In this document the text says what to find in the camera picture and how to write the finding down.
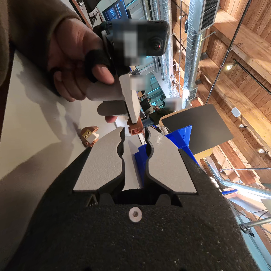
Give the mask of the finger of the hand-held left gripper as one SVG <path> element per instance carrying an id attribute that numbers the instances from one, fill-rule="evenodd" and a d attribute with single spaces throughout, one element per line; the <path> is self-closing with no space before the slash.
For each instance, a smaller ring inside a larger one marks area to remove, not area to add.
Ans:
<path id="1" fill-rule="evenodd" d="M 123 100 L 126 103 L 128 117 L 132 123 L 137 123 L 140 116 L 140 103 L 137 92 L 132 88 L 132 78 L 130 74 L 120 77 L 115 76 L 114 83 L 111 85 L 97 81 L 92 83 L 86 91 L 86 97 L 91 101 Z"/>
<path id="2" fill-rule="evenodd" d="M 126 103 L 123 100 L 103 101 L 97 108 L 100 116 L 128 116 Z"/>

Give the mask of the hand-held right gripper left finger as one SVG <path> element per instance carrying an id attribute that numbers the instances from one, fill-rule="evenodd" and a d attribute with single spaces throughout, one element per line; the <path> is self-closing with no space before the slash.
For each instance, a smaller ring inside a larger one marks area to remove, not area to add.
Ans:
<path id="1" fill-rule="evenodd" d="M 92 147 L 73 188 L 75 192 L 117 194 L 125 186 L 125 128 L 118 127 Z"/>

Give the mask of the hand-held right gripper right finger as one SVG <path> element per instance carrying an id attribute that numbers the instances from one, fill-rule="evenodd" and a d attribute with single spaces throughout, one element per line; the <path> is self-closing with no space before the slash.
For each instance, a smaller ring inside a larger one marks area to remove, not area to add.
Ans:
<path id="1" fill-rule="evenodd" d="M 145 128 L 145 187 L 156 186 L 181 195 L 197 193 L 178 147 L 153 128 Z"/>

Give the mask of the brown round brick piece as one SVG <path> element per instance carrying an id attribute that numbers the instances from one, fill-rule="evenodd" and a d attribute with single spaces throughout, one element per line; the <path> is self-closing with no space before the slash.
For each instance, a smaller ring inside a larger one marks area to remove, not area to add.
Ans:
<path id="1" fill-rule="evenodd" d="M 128 130 L 131 136 L 143 133 L 144 127 L 143 127 L 143 123 L 140 117 L 138 117 L 137 123 L 135 124 L 133 124 L 131 119 L 128 118 L 127 125 L 128 125 Z"/>

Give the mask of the person's left forearm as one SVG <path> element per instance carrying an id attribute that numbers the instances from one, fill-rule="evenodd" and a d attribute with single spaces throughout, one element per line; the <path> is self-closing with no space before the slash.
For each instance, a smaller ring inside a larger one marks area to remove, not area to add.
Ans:
<path id="1" fill-rule="evenodd" d="M 80 17 L 62 1 L 1 1 L 0 3 L 0 84 L 9 66 L 9 41 L 17 50 L 46 71 L 50 40 L 64 19 Z"/>

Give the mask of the grey desk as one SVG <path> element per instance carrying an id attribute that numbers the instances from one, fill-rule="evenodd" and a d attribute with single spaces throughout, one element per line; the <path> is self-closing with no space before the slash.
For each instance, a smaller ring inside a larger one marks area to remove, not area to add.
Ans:
<path id="1" fill-rule="evenodd" d="M 85 150 L 80 130 L 98 126 L 101 138 L 116 128 L 97 113 L 99 104 L 57 97 L 43 73 L 15 52 L 1 134 L 1 270 L 47 188 Z"/>

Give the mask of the person's left hand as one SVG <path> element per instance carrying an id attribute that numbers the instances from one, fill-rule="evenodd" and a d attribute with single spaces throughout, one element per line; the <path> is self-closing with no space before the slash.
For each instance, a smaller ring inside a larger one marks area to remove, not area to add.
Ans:
<path id="1" fill-rule="evenodd" d="M 84 100 L 92 85 L 84 72 L 83 62 L 91 50 L 103 49 L 102 40 L 76 18 L 61 21 L 50 41 L 48 71 L 58 68 L 53 75 L 57 92 L 69 102 Z"/>

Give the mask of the small brown brick piece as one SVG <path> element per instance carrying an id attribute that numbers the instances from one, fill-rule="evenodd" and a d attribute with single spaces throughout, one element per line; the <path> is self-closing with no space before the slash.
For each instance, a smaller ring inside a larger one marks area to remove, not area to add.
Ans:
<path id="1" fill-rule="evenodd" d="M 99 127 L 97 126 L 89 126 L 89 127 L 84 127 L 80 131 L 79 137 L 85 148 L 93 147 L 93 145 L 99 140 L 98 139 L 99 134 L 97 134 L 98 130 L 99 130 Z"/>

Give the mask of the black computer monitor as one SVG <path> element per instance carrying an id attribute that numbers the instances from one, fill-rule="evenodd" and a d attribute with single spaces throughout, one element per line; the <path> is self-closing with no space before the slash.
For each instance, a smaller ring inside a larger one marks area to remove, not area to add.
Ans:
<path id="1" fill-rule="evenodd" d="M 106 21 L 112 21 L 116 19 L 127 20 L 129 18 L 124 0 L 115 1 L 102 13 Z"/>

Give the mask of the black board with wooden edge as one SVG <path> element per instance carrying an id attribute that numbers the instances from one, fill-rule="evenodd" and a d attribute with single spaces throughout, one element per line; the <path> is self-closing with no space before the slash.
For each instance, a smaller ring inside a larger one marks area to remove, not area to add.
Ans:
<path id="1" fill-rule="evenodd" d="M 189 149 L 193 155 L 234 138 L 213 104 L 176 111 L 162 117 L 160 123 L 171 132 L 191 125 Z"/>

